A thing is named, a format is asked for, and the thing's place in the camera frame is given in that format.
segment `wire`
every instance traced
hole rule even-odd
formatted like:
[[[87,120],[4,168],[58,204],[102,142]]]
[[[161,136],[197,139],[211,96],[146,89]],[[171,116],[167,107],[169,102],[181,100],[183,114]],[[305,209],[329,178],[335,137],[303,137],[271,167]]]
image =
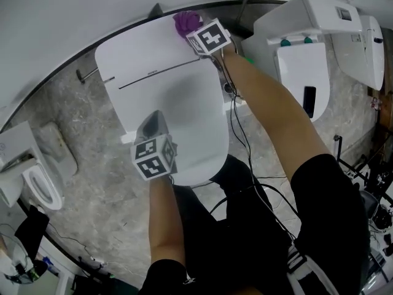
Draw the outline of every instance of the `wire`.
[[[205,186],[208,186],[208,185],[210,185],[212,183],[213,183],[213,181],[211,181],[210,183],[207,183],[207,184],[200,184],[199,186],[192,187],[191,189],[196,189],[196,188],[199,188],[199,187],[205,187]]]
[[[232,78],[231,78],[231,76],[230,76],[230,73],[228,72],[227,66],[226,66],[226,64],[225,64],[225,60],[224,60],[224,51],[223,51],[223,49],[220,50],[220,54],[221,54],[222,64],[223,64],[223,66],[224,66],[224,69],[223,69],[223,71],[224,71],[224,76],[225,76],[225,78],[227,79],[227,82],[230,83],[230,85],[232,86],[232,92],[233,92],[233,99],[231,100],[231,110],[230,110],[230,123],[231,123],[231,128],[232,128],[233,134],[235,135],[236,139],[246,148],[247,155],[248,155],[249,167],[250,167],[250,173],[251,173],[251,180],[252,180],[252,183],[253,183],[253,186],[251,186],[251,187],[254,187],[255,193],[258,195],[259,199],[260,199],[260,200],[263,202],[263,204],[272,212],[273,216],[276,218],[277,222],[280,224],[280,226],[282,227],[282,229],[285,230],[285,231],[289,234],[291,240],[294,241],[294,240],[295,240],[295,236],[294,236],[292,233],[289,232],[289,230],[285,227],[285,225],[284,225],[284,224],[278,219],[278,217],[275,215],[274,211],[273,211],[273,210],[268,206],[268,204],[263,200],[263,198],[262,198],[262,197],[260,196],[260,194],[258,193],[258,189],[256,188],[256,186],[255,186],[255,184],[254,184],[254,172],[253,172],[252,160],[251,160],[251,146],[250,146],[249,141],[248,141],[248,139],[247,139],[247,135],[246,135],[246,133],[244,132],[243,127],[241,126],[241,123],[240,123],[240,120],[239,120],[238,111],[237,111],[237,106],[236,106],[236,98],[237,98],[237,97],[240,97],[240,96],[238,95],[238,91],[237,91],[237,88],[236,88],[236,86],[235,86],[235,83],[233,82],[233,80],[232,80]],[[240,138],[238,137],[238,135],[236,134],[236,132],[235,132],[235,130],[234,130],[234,128],[233,128],[233,122],[232,122],[232,103],[233,103],[233,111],[234,111],[234,113],[235,113],[236,120],[238,121],[239,128],[240,128],[240,130],[241,130],[241,133],[242,133],[242,135],[243,135],[244,140],[246,141],[246,143],[243,143],[243,141],[240,140]],[[291,207],[292,211],[295,212],[296,210],[292,207],[292,205],[291,205],[287,200],[286,200],[286,202],[289,204],[289,206]]]
[[[137,276],[139,276],[141,278],[146,278],[144,275],[140,275],[138,273],[134,273],[134,272],[130,271],[125,265],[123,265],[121,263],[118,263],[118,262],[115,262],[115,261],[107,261],[106,262],[107,265],[110,264],[110,263],[117,264],[118,266],[122,267],[123,269],[129,271],[130,274],[137,275]]]
[[[214,208],[211,209],[210,214],[212,214],[216,210],[216,208],[218,208],[221,204],[223,204],[227,200],[228,200],[228,197],[221,199],[216,205],[214,205]]]
[[[83,244],[83,243],[81,243],[80,241],[78,241],[78,239],[74,239],[74,238],[71,238],[71,237],[64,237],[64,236],[61,236],[61,235],[59,234],[59,232],[57,231],[57,229],[56,229],[55,226],[53,226],[51,223],[48,223],[48,225],[51,225],[51,226],[53,227],[53,229],[55,230],[56,234],[57,234],[60,238],[62,238],[62,239],[71,239],[71,240],[74,240],[75,242],[77,242],[78,244],[80,244],[81,246],[83,246],[84,249],[85,249],[85,251],[87,252],[87,254],[90,256],[90,258],[91,258],[92,260],[95,261],[95,258],[91,255],[91,253],[88,252],[87,246],[86,246],[85,244]]]
[[[267,177],[257,177],[257,179],[277,179],[277,178],[287,178],[287,176],[267,176]],[[200,187],[205,187],[208,186],[210,184],[214,183],[214,181],[211,181],[210,183],[206,183],[206,184],[200,184],[198,186],[192,187],[191,189],[196,189],[196,188],[200,188]]]
[[[285,198],[285,195],[283,195],[281,192],[279,192],[276,188],[274,188],[273,186],[270,186],[270,185],[268,185],[268,184],[261,184],[261,183],[259,183],[262,187],[267,187],[267,188],[270,188],[271,190],[273,190],[273,191],[275,191],[275,192],[277,192],[284,200],[285,200],[285,202],[289,205],[289,207],[291,208],[291,210],[296,214],[296,216],[298,217],[298,218],[300,218],[300,216],[299,216],[299,214],[298,214],[298,212],[295,210],[295,208],[289,203],[289,201],[287,200],[287,198]]]
[[[3,226],[3,225],[6,225],[6,226],[8,226],[9,228],[11,228],[11,229],[14,231],[14,233],[16,232],[16,230],[15,230],[10,224],[7,224],[7,223],[1,223],[1,224],[0,224],[0,226]]]
[[[387,229],[384,229],[384,230],[382,230],[382,229],[376,229],[374,226],[372,226],[370,223],[368,223],[368,226],[371,226],[373,229],[375,229],[376,230],[376,233],[379,233],[379,234],[385,234],[386,232],[387,232]]]
[[[25,249],[23,249],[23,247],[22,247],[22,245],[19,243],[19,242],[17,242],[15,239],[13,239],[12,237],[9,237],[8,235],[6,235],[6,234],[3,234],[3,233],[0,233],[0,235],[2,235],[2,236],[4,236],[4,237],[7,237],[7,238],[9,238],[9,239],[11,239],[14,243],[16,243],[19,247],[20,247],[20,249],[23,251],[23,253],[25,254],[25,268],[24,268],[24,270],[26,271],[26,269],[27,269],[27,266],[28,266],[28,264],[29,264],[29,262],[28,262],[28,260],[27,260],[27,258],[29,257],[29,255],[27,254],[27,252],[25,251]]]

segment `metal rod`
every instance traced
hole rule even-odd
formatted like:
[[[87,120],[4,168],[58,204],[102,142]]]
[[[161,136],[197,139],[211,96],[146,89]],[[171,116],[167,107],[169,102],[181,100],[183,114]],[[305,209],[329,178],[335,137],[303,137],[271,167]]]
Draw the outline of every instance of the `metal rod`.
[[[338,159],[338,162],[343,164],[346,168],[352,170],[354,173],[356,173],[356,176],[359,176],[364,181],[368,181],[367,177],[363,176],[363,174],[360,174],[354,167],[350,166],[350,164],[348,164],[347,162],[343,161],[342,159]]]
[[[343,145],[343,137],[340,135],[335,135],[333,139],[334,141],[338,141],[337,161],[339,161],[341,156],[341,147]]]
[[[240,23],[240,19],[241,19],[241,16],[243,15],[244,9],[246,8],[247,2],[248,2],[248,0],[243,0],[238,17],[236,17],[236,24]]]
[[[76,76],[78,78],[78,80],[80,80],[80,83],[84,84],[86,79],[88,79],[89,77],[91,77],[95,72],[98,71],[98,68],[95,68],[93,71],[90,71],[88,74],[86,74],[85,76],[82,76],[80,74],[79,69],[76,71]]]
[[[384,143],[379,147],[379,149],[364,163],[363,167],[365,167],[366,165],[368,165],[372,159],[375,157],[375,155],[377,155],[380,150],[382,150],[383,146],[386,144],[386,142],[388,141],[388,139],[391,137],[391,134],[388,132],[387,138],[385,139]],[[360,172],[358,171],[357,174],[354,176],[354,178],[360,176]]]

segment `white toilet seat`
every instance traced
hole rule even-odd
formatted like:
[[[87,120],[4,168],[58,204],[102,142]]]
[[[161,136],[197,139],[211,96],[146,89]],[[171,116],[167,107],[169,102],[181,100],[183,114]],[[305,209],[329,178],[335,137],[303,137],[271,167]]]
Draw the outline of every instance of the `white toilet seat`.
[[[40,163],[23,172],[23,177],[43,206],[51,210],[60,210],[63,207],[62,188],[59,184],[54,185]]]

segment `hand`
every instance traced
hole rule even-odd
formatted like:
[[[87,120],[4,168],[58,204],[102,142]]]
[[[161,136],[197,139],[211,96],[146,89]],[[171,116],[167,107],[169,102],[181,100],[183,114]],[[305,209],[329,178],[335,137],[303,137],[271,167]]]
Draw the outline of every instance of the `hand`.
[[[163,186],[167,185],[168,183],[170,185],[172,185],[169,175],[160,176],[160,177],[150,180],[150,189],[155,189],[157,187],[163,187]]]
[[[227,55],[231,55],[235,53],[235,45],[233,43],[226,45],[222,51],[224,52],[224,57]],[[216,52],[214,52],[212,54],[217,60],[219,60],[220,62],[222,61],[221,59],[221,49],[217,50]]]

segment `toilet tank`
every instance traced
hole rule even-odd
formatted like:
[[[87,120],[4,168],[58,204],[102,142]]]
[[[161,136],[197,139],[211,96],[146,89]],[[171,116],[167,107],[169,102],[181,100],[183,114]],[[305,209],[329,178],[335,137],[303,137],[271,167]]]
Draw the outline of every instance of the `toilet tank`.
[[[291,0],[254,23],[254,34],[268,39],[361,31],[356,8],[336,0]]]

